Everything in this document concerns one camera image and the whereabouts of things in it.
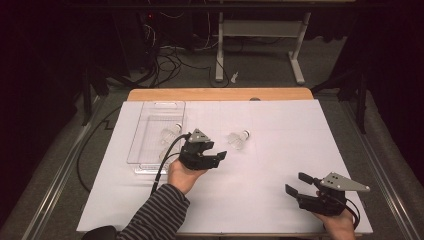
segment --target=striped sleeve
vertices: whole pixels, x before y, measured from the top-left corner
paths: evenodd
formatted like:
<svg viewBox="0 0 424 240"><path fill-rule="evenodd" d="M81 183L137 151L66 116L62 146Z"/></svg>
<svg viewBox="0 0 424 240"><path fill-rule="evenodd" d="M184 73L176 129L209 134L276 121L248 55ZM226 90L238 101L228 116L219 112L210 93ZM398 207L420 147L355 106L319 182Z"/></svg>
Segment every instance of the striped sleeve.
<svg viewBox="0 0 424 240"><path fill-rule="evenodd" d="M164 184L137 211L117 239L175 239L189 205L180 190Z"/></svg>

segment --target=cable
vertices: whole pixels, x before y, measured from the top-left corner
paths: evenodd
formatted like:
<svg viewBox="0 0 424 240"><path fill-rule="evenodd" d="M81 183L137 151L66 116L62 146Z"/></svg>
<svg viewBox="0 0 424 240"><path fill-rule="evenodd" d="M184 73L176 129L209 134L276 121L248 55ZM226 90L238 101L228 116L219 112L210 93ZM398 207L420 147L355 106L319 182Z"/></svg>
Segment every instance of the cable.
<svg viewBox="0 0 424 240"><path fill-rule="evenodd" d="M275 44L275 43L279 42L280 40L284 40L285 39L283 37L279 37L276 40L271 41L271 42L263 42L263 41L253 40L255 38L258 38L258 37L246 37L246 41L252 42L252 43L257 43L257 44L262 44L262 45L269 45L269 44Z"/></svg>
<svg viewBox="0 0 424 240"><path fill-rule="evenodd" d="M360 212L359 212L359 209L358 209L358 207L350 200L350 199L347 199L346 198L346 200L347 201L349 201L355 208L356 208L356 211L357 211L357 213L355 213L353 210L352 210L352 208L350 208L349 206L347 206L345 203L343 203L342 201L340 201L339 199L337 199L337 198L335 198L335 197L333 197L333 196L330 196L330 195L328 195L328 194L326 194L325 196L327 196L327 197L329 197L329 198L331 198L332 200L334 200L334 201L336 201L337 203L339 203L340 205L342 205L342 206L344 206L351 214L352 214L352 216L353 216L353 218L355 219L355 221L354 221L354 223L353 223L353 229L356 229L356 227L358 227L358 225L359 225L359 221L361 220L361 214L360 214Z"/></svg>
<svg viewBox="0 0 424 240"><path fill-rule="evenodd" d="M191 66L191 65L189 65L189 64L186 64L186 63L184 63L179 57L178 57L178 54L177 54L177 49L175 49L174 50L174 53L175 53L175 58L177 58L178 59L178 61L180 61L180 63L181 63L181 65L184 65L184 66L187 66L187 67L190 67L190 68L193 68L193 69L200 69L200 70L202 70L202 69L208 69L208 73L209 73L209 77L208 77L208 80L210 80L210 78L211 78L211 67L195 67L195 66Z"/></svg>
<svg viewBox="0 0 424 240"><path fill-rule="evenodd" d="M163 79L163 80L159 80L158 78L156 78L155 80L157 81L157 83L156 84L153 84L153 83L155 83L156 81L154 81L154 82L152 82L152 84L150 85L150 87L151 88L156 88L156 87L159 87L162 83L165 83L165 82L167 82L167 81L169 81L169 80L171 80L171 79L173 79L173 78L175 78L179 73L180 73L180 71L181 71L181 64L179 64L179 63L177 63L177 62L175 62L175 61L173 61L170 57L168 57L168 56L163 56L163 55L158 55L159 57L163 57L163 58L166 58L166 59L168 59L168 61L165 61L165 62L162 62L162 63L158 63L158 65L159 65L159 69L160 70L162 70L162 71L164 71L164 72L169 72L169 74L168 74L168 76L165 78L165 79ZM162 69L160 66L162 65L162 64L164 64L164 63L168 63L168 62L170 62L171 64L173 64L174 65L174 68L172 69L172 70L165 70L165 69Z"/></svg>
<svg viewBox="0 0 424 240"><path fill-rule="evenodd" d="M210 14L209 14L209 12L207 12L206 14L208 16L208 39L207 39L206 44L205 44L205 46L203 48L195 49L195 50L205 50L205 49L207 49L208 44L209 44L209 40L210 40L210 36L211 36L211 20L210 20Z"/></svg>
<svg viewBox="0 0 424 240"><path fill-rule="evenodd" d="M155 30L154 30L152 27L150 27L149 25L147 25L147 24L143 24L143 26L145 26L145 27L147 27L147 28L149 29L149 32L148 32L148 34L147 34L146 39L149 39L149 37L150 37L150 31L152 31L152 32L153 32L152 47L154 47L154 46L155 46L155 43L156 43L156 32L155 32Z"/></svg>
<svg viewBox="0 0 424 240"><path fill-rule="evenodd" d="M162 14L163 16L165 16L165 17L168 17L168 18L180 18L180 17L182 17L183 15L184 15L184 12L182 12L180 15L178 15L178 16L170 16L170 15L167 15L167 14L165 14L165 13L163 13L163 12L159 12L160 14Z"/></svg>
<svg viewBox="0 0 424 240"><path fill-rule="evenodd" d="M79 154L78 154L78 157L77 157L77 175L78 175L78 180L79 180L79 182L81 183L81 186L88 192L88 193L90 193L91 192L91 189L89 188L89 187L87 187L87 185L84 183L84 181L82 180L82 177L81 177L81 172L80 172L80 159L81 159L81 156L82 156L82 153L84 152L84 149L85 149L85 147L87 146L87 144L88 144L88 142L90 141L90 139L91 139L91 137L93 137L93 135L94 135L94 133L97 131L97 129L100 127L100 125L102 124L102 123L106 123L106 126L105 126L105 128L104 128L104 130L113 130L113 127L111 128L111 127L109 127L109 120L107 120L107 118L108 117L110 117L113 113L115 113L118 109L120 109L122 106L119 106L119 107L117 107L117 108L115 108L114 110L112 110L108 115L106 115L106 117L104 117L97 125L96 125L96 127L94 128L94 130L91 132L91 134L88 136L88 138L87 138L87 140L84 142L84 144L82 145L82 147L81 147L81 151L79 152Z"/></svg>
<svg viewBox="0 0 424 240"><path fill-rule="evenodd" d="M228 49L222 49L223 52L229 52L229 53L241 53L244 49L244 38L243 37L226 37L225 38L227 41L228 40L238 40L240 42L240 49L237 51L233 51L233 50L228 50Z"/></svg>
<svg viewBox="0 0 424 240"><path fill-rule="evenodd" d="M216 45L218 45L218 41L217 42L215 42L214 44L212 44L212 45L209 45L208 47L203 47L203 48L195 48L194 49L194 51L204 51L204 50L209 50L209 49L213 49L213 48L215 48L216 47ZM162 46L162 47L160 47L161 49L169 49L169 48L176 48L176 49L178 49L178 50L186 50L185 48L183 48L183 47L177 47L177 46L171 46L171 45L165 45L165 46Z"/></svg>
<svg viewBox="0 0 424 240"><path fill-rule="evenodd" d="M168 155L169 155L169 153L171 152L171 150L172 150L172 148L174 147L174 145L179 141L179 140L181 140L182 138L184 138L184 139L187 139L187 138L189 138L190 137L190 135L191 134L183 134L183 135L180 135L179 137L177 137L172 143L171 143L171 145L169 146L169 148L168 148L168 151L166 151L166 154L165 154L165 156L163 157L163 160L162 160L162 163L160 164L160 166L159 166L159 169L158 169L158 173L156 174L156 177L155 177L155 182L153 183L153 186L152 186L152 191L150 192L150 196L151 195L153 195L153 193L154 192L156 192L156 189L157 189L157 187L158 187L158 184L159 184L159 180L160 180L160 177L162 176L162 174L161 174L161 172L162 172L162 168L163 168L163 165L165 165L165 162L166 162L166 160L168 160Z"/></svg>
<svg viewBox="0 0 424 240"><path fill-rule="evenodd" d="M230 84L230 78L228 77L228 75L227 75L227 71L225 71L225 68L224 68L224 66L222 66L221 65L221 63L219 63L219 61L218 61L218 59L216 59L216 62L218 63L218 65L222 68L222 71L224 71L224 76L225 76L225 78L227 79L227 84L225 84L224 86L223 86L223 88L225 88L225 87L227 87L229 84ZM210 84L211 84L211 86L212 87L214 87L214 88L216 88L217 86L214 86L213 84L212 84L212 81L209 81L210 82Z"/></svg>

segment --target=human hand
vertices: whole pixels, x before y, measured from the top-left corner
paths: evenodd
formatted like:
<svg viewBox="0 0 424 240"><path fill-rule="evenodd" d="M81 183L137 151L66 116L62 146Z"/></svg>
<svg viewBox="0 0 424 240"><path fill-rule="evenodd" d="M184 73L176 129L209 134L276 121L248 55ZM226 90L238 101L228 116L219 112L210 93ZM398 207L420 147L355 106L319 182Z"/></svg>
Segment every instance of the human hand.
<svg viewBox="0 0 424 240"><path fill-rule="evenodd" d="M185 195L205 172L207 170L190 170L177 159L169 165L168 183L178 188Z"/></svg>
<svg viewBox="0 0 424 240"><path fill-rule="evenodd" d="M352 240L355 239L355 233L353 229L353 216L347 210L339 216L325 216L318 213L312 213L320 219L325 226L328 234L330 234L333 240Z"/></svg>

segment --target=small white object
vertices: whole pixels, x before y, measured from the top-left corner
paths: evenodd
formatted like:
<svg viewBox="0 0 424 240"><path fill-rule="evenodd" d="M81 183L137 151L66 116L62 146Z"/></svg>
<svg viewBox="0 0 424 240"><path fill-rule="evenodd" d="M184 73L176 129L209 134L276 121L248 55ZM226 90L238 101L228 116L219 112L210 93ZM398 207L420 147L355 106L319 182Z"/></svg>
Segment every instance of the small white object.
<svg viewBox="0 0 424 240"><path fill-rule="evenodd" d="M231 78L232 83L236 83L236 78L238 77L238 72L233 74L233 77Z"/></svg>
<svg viewBox="0 0 424 240"><path fill-rule="evenodd" d="M244 130L242 132L232 132L228 136L228 143L235 149L240 150L243 149L244 143L250 137L250 132Z"/></svg>
<svg viewBox="0 0 424 240"><path fill-rule="evenodd" d="M161 133L161 143L162 144L171 144L181 133L181 124L177 123L173 126L164 128Z"/></svg>

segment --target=transparent box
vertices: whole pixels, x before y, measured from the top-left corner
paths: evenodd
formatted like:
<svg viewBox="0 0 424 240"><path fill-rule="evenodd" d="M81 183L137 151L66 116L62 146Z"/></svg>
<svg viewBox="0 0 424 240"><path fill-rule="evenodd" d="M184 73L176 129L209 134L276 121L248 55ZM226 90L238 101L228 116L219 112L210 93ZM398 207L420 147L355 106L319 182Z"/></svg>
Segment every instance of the transparent box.
<svg viewBox="0 0 424 240"><path fill-rule="evenodd" d="M144 102L135 131L127 163L136 174L157 174L159 166L173 140L184 133L185 102ZM179 153L181 141L174 146L169 156ZM165 163L161 174L166 174L169 162Z"/></svg>

